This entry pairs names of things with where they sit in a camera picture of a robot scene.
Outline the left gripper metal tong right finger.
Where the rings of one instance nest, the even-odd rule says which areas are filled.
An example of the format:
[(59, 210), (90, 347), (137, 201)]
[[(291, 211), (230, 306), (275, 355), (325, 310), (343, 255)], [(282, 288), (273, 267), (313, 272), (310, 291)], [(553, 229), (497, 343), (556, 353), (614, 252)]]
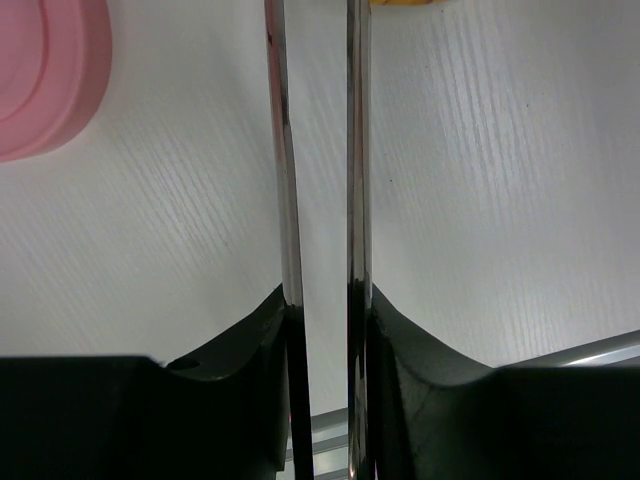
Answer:
[(351, 479), (373, 479), (367, 377), (367, 327), (372, 308), (369, 1), (347, 2), (346, 30), (348, 464)]

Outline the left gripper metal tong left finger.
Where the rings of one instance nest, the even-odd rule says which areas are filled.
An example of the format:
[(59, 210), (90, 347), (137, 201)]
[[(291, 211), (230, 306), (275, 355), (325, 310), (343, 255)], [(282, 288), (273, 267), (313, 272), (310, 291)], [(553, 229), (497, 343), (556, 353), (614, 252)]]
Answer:
[(295, 477), (314, 477), (296, 168), (289, 116), (284, 3), (264, 1), (269, 95), (276, 160)]

